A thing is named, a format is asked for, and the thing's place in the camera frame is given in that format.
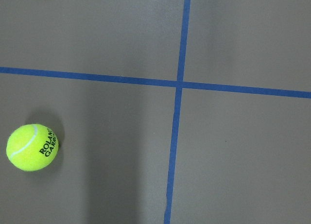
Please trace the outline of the yellow tennis ball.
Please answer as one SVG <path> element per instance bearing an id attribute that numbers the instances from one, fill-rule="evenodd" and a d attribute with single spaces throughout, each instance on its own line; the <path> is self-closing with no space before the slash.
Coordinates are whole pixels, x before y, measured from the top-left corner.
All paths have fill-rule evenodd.
<path id="1" fill-rule="evenodd" d="M 59 141 L 52 129 L 41 124 L 27 124 L 9 136 L 6 154 L 18 169 L 34 172 L 50 165 L 58 149 Z"/>

